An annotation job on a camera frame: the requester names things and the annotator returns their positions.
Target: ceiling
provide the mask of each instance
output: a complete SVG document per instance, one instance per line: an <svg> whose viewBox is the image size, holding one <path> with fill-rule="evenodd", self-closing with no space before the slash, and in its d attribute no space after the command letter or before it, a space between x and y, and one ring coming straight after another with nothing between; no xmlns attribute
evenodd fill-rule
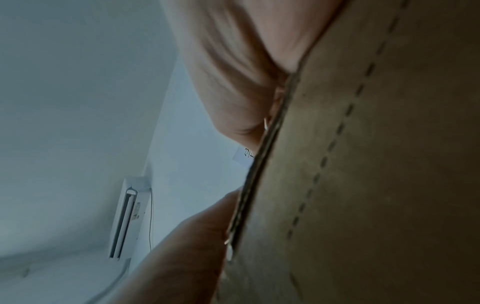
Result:
<svg viewBox="0 0 480 304"><path fill-rule="evenodd" d="M105 244L176 50L158 1L0 2L0 259Z"/></svg>

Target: perforated line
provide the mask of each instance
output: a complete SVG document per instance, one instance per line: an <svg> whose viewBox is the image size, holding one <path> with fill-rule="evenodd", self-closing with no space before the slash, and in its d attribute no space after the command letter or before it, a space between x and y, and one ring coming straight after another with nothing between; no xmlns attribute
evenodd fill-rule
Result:
<svg viewBox="0 0 480 304"><path fill-rule="evenodd" d="M406 9L410 4L410 0L403 0L402 3L400 4L400 9L399 9L399 12L401 10L404 10ZM385 40L383 40L379 47L377 48L376 50L376 55L379 56L381 54L383 54L384 50L385 50L385 47L387 46L387 42L388 42L388 39L390 37L390 34L393 33L395 31L395 28L397 27L398 23L400 21L400 14L396 14L392 20L392 22L390 22L390 24L388 25L388 28L387 28L387 31L386 31L386 34L387 34L387 37L385 38ZM366 71L365 71L365 75L364 75L364 78L369 78L375 71L375 67L376 67L376 63L375 61L372 61L370 62L370 64L368 65ZM355 93L354 93L354 96L355 98L359 98L363 91L364 91L364 88L365 88L365 84L364 83L360 83L358 85L358 87L356 88L355 90ZM353 110L355 109L355 104L354 103L350 103L343 115L343 118L346 119L348 118ZM326 152L327 152L327 155L324 156L321 161L320 161L320 171L322 169L325 169L328 165L328 161L329 161L329 157L328 155L330 153L332 153L332 151L335 149L335 146L337 145L337 142L339 140L339 137L342 135L344 129L346 127L346 124L345 122L342 120L340 121L337 129L336 129L336 132L335 132L335 138L330 142L330 144L328 145L327 149L326 149ZM318 182L320 181L320 178L321 178L321 173L320 172L317 172L315 174L315 176L313 177L312 179L312 187L308 189L306 195L305 195L305 201L302 202L298 208L298 212L297 214L295 215L295 217L293 218L293 221L291 222L291 228L288 230L287 234L286 234L286 238L287 239L291 239L292 235L293 235L293 232L294 232L294 228L298 226L299 222L300 222L300 218L301 218L301 214L304 212L306 206L307 206L307 200L310 199L310 197L312 196L313 192L314 192L314 188L313 186L317 185Z"/></svg>

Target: wall-mounted air conditioner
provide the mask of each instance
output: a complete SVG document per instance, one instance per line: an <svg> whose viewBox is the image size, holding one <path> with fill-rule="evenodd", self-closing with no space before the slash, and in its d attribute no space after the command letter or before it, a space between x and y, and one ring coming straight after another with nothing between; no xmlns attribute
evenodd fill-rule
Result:
<svg viewBox="0 0 480 304"><path fill-rule="evenodd" d="M132 257L145 210L151 199L150 191L145 177L128 177L123 181L110 233L110 259L124 261Z"/></svg>

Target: hand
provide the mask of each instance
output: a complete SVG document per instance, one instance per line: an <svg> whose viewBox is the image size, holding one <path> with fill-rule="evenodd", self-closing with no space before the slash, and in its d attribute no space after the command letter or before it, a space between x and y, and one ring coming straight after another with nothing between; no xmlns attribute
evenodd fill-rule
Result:
<svg viewBox="0 0 480 304"><path fill-rule="evenodd" d="M225 257L240 190L173 230L120 287L110 304L208 304Z"/></svg>
<svg viewBox="0 0 480 304"><path fill-rule="evenodd" d="M216 128L257 151L278 87L343 0L162 0Z"/></svg>

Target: cardboard box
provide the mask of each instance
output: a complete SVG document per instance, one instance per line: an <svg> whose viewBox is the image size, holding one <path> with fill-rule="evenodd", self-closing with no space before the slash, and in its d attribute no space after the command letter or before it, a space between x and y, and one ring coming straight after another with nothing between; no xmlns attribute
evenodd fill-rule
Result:
<svg viewBox="0 0 480 304"><path fill-rule="evenodd" d="M480 3L346 3L247 178L214 302L480 302Z"/></svg>

